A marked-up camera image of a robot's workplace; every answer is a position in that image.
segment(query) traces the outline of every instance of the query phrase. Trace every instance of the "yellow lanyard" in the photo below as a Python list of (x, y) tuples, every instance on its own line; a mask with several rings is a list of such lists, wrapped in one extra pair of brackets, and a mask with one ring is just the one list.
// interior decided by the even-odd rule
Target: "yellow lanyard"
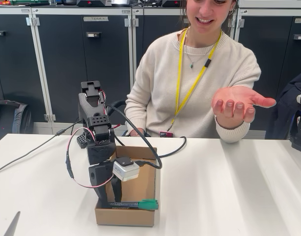
[(183, 33), (182, 36), (182, 40), (181, 40), (181, 45), (180, 45), (180, 57), (179, 57), (179, 71), (178, 71), (178, 81), (176, 83), (176, 96), (175, 96), (175, 117), (172, 120), (172, 124), (174, 123), (174, 120), (176, 118), (176, 116), (178, 115), (178, 113), (180, 112), (180, 110), (184, 107), (186, 101), (188, 100), (188, 98), (190, 97), (190, 95), (192, 94), (193, 90), (195, 89), (198, 81), (200, 80), (200, 78), (202, 77), (202, 75), (204, 74), (206, 68), (209, 66), (210, 62), (211, 62), (211, 57), (214, 54), (215, 48), (218, 45), (218, 42), (220, 40), (220, 37), (222, 35), (222, 32), (220, 33), (220, 36), (217, 40), (217, 42), (215, 43), (215, 45), (213, 46), (213, 48), (211, 49), (208, 59), (205, 63), (205, 65), (203, 66), (203, 68), (201, 69), (200, 73), (198, 74), (196, 80), (194, 81), (192, 87), (190, 88), (190, 90), (188, 91), (188, 93), (186, 94), (185, 98), (183, 99), (182, 103), (179, 106), (179, 97), (180, 97), (180, 82), (181, 82), (181, 67), (182, 67), (182, 57), (183, 57), (183, 46), (184, 46), (184, 42), (185, 42), (185, 35), (186, 32)]

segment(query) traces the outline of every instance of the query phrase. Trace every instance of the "white camera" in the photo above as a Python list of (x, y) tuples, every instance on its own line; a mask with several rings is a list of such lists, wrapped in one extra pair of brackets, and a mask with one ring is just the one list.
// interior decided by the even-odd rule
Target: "white camera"
[(113, 163), (113, 174), (121, 181), (128, 181), (138, 177), (139, 165), (129, 157), (116, 158)]

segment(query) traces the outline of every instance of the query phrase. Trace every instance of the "smile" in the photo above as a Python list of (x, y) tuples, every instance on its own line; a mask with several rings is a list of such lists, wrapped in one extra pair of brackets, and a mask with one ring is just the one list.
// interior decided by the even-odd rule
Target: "smile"
[(196, 19), (197, 19), (198, 22), (200, 22), (201, 24), (205, 24), (205, 25), (211, 23), (212, 21), (214, 21), (214, 20), (203, 20), (203, 19), (200, 19), (200, 18), (197, 18), (197, 17), (196, 17)]

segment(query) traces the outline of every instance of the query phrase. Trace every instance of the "woman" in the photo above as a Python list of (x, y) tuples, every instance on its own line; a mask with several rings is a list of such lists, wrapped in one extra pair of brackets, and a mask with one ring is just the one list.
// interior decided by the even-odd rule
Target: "woman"
[[(153, 42), (140, 61), (126, 116), (152, 137), (243, 138), (253, 105), (275, 100), (252, 90), (261, 70), (254, 53), (221, 31), (236, 0), (183, 0), (190, 27)], [(130, 136), (137, 136), (128, 125)]]

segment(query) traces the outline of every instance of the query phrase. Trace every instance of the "cardboard box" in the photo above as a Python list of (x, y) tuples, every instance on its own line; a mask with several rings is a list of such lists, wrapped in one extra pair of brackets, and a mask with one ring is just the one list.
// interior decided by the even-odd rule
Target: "cardboard box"
[[(113, 158), (128, 156), (133, 161), (146, 159), (156, 163), (154, 154), (148, 147), (116, 146)], [(144, 165), (140, 167), (138, 178), (122, 182), (122, 201), (141, 201), (155, 198), (156, 169)], [(107, 187), (109, 202), (114, 202), (113, 189), (110, 183)], [(155, 211), (139, 209), (105, 209), (98, 201), (96, 208), (96, 221), (98, 225), (125, 225), (125, 226), (154, 226)]]

